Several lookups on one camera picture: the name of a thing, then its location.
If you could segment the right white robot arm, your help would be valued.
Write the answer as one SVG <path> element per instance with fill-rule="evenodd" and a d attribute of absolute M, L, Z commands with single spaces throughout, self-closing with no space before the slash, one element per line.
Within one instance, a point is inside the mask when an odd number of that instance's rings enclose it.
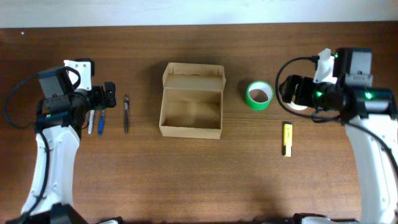
<path fill-rule="evenodd" d="M 397 105 L 392 90 L 373 88 L 372 57 L 367 48 L 325 49 L 307 57 L 312 78 L 276 81 L 275 96 L 291 114 L 313 108 L 313 122 L 341 123 L 356 162 L 360 223 L 397 223 Z"/>

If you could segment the beige masking tape roll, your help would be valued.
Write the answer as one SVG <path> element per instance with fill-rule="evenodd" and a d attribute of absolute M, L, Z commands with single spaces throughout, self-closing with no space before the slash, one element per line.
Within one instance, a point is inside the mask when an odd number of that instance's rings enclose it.
<path fill-rule="evenodd" d="M 308 108 L 307 106 L 297 105 L 293 101 L 290 103 L 287 103 L 287 106 L 289 106 L 293 110 L 297 110 L 297 111 L 303 111 Z"/>

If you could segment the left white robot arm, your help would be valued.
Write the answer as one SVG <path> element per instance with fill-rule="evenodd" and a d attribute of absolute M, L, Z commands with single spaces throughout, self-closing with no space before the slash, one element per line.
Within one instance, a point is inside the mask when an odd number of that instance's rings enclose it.
<path fill-rule="evenodd" d="M 33 75 L 44 93 L 36 120 L 37 160 L 29 196 L 13 223 L 85 223 L 73 207 L 73 168 L 86 114 L 116 106 L 113 82 L 91 85 L 91 62 Z"/>

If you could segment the yellow black utility knife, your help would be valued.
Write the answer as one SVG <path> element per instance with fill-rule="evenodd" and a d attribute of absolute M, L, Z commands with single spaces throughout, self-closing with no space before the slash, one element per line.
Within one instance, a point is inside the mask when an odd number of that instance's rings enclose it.
<path fill-rule="evenodd" d="M 292 134 L 293 126 L 290 122 L 283 122 L 283 151 L 285 157 L 292 156 Z"/>

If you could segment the green tape roll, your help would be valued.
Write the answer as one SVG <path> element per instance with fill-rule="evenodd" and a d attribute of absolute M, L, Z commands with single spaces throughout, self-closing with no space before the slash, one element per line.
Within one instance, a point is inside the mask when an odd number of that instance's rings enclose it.
<path fill-rule="evenodd" d="M 265 81 L 254 81 L 246 90 L 245 102 L 252 110 L 264 110 L 271 103 L 274 91 Z"/>

